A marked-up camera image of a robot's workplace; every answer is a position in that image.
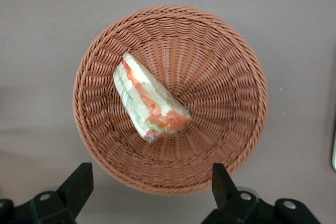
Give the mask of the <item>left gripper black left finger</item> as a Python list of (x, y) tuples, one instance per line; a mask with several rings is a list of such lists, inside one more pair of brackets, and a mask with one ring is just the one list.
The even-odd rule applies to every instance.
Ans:
[(76, 223), (93, 192), (91, 163), (82, 163), (56, 190), (46, 190), (14, 206), (1, 199), (1, 223)]

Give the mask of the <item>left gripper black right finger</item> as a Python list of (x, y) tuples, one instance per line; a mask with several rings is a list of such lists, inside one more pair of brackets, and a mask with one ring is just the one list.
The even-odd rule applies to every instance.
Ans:
[(300, 201), (278, 199), (270, 205), (246, 190), (238, 190), (225, 166), (213, 164), (212, 192), (217, 208), (203, 223), (319, 223)]

